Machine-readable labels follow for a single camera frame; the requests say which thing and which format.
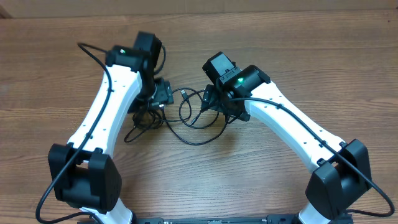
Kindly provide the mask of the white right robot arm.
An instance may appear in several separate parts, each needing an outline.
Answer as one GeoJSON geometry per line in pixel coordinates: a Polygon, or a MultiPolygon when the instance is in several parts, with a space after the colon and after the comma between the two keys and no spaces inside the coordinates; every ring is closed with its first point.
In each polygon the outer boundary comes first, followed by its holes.
{"type": "Polygon", "coordinates": [[[371,178],[367,147],[357,139],[347,143],[312,121],[255,65],[240,69],[218,52],[202,69],[214,84],[206,89],[204,105],[220,102],[220,109],[234,118],[263,122],[311,173],[308,204],[294,222],[351,223],[348,207],[371,188],[366,182],[371,178]]]}

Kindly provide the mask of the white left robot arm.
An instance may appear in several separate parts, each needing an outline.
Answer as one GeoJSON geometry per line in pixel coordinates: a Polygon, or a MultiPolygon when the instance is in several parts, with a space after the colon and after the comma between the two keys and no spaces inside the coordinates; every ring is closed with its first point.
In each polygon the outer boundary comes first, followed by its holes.
{"type": "Polygon", "coordinates": [[[98,93],[80,127],[64,145],[48,154],[59,201],[79,209],[93,223],[134,223],[135,214],[120,198],[122,178],[113,162],[119,131],[127,114],[160,110],[174,102],[170,83],[156,78],[165,47],[155,34],[139,32],[132,47],[115,45],[105,52],[98,93]]]}

